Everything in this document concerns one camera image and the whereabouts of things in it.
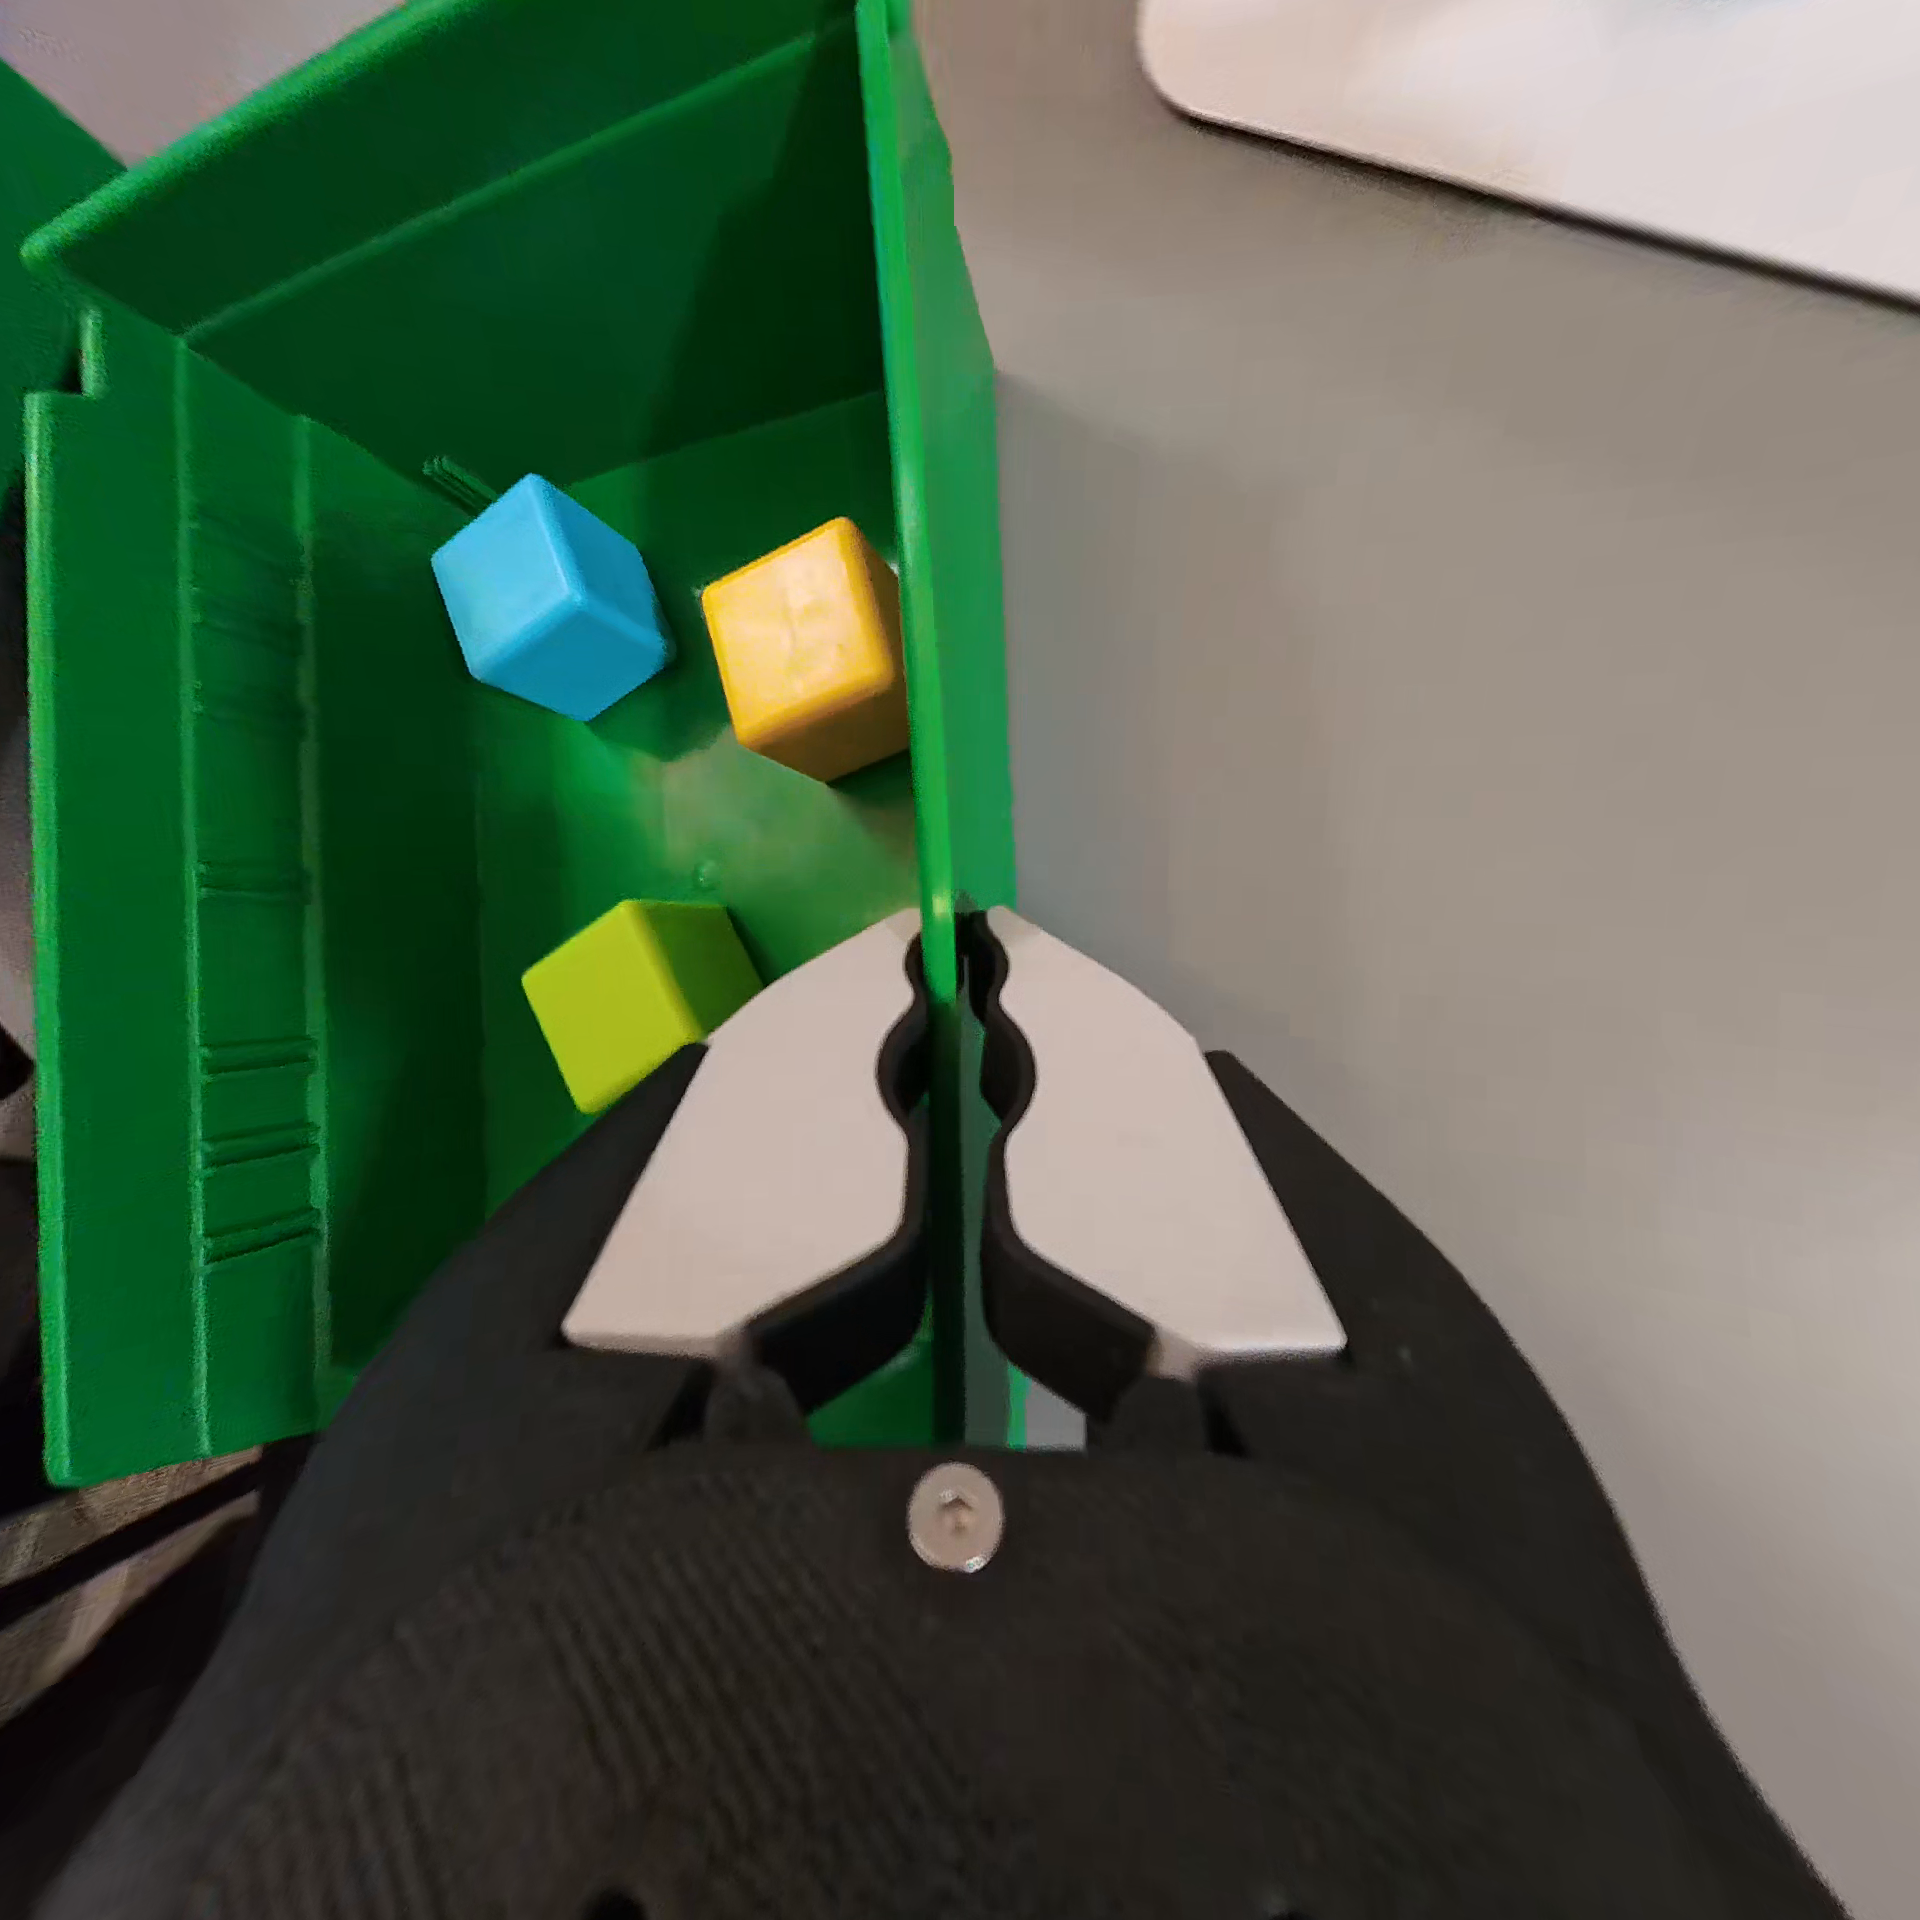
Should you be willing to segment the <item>yellow cube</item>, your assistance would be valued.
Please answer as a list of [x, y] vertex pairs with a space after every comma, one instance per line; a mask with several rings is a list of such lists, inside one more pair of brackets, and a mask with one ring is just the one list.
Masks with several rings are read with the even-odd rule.
[[838, 516], [702, 590], [743, 750], [818, 785], [908, 752], [902, 588]]

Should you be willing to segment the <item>lime green cube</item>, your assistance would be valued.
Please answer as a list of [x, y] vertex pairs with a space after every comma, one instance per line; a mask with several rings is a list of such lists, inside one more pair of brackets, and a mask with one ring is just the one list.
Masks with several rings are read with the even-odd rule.
[[519, 979], [579, 1113], [602, 1113], [762, 992], [720, 904], [622, 901]]

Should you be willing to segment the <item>light blue cube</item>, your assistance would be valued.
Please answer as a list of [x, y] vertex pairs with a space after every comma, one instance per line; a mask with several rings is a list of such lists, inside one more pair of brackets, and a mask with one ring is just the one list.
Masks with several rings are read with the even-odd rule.
[[679, 653], [639, 547], [527, 473], [431, 558], [473, 682], [593, 723]]

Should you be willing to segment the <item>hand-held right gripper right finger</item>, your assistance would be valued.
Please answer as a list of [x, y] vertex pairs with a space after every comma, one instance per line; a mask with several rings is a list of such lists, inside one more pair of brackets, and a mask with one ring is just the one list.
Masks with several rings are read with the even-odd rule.
[[1347, 1330], [1196, 1035], [992, 906], [967, 925], [998, 1131], [980, 1304], [1009, 1363], [1088, 1422], [1144, 1380], [1330, 1360]]

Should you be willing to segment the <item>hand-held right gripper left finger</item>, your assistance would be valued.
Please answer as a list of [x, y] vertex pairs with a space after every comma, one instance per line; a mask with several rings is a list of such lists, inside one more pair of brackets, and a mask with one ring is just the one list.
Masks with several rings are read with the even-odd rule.
[[774, 1374], [803, 1412], [928, 1306], [928, 988], [905, 907], [722, 1022], [563, 1318], [569, 1346]]

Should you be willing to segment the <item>grey desk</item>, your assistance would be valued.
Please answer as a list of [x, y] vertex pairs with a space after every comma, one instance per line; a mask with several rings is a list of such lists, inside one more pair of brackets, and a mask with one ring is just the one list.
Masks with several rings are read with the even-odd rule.
[[1462, 1267], [1916, 1915], [1916, 313], [1204, 131], [1136, 5], [914, 12], [1023, 910]]

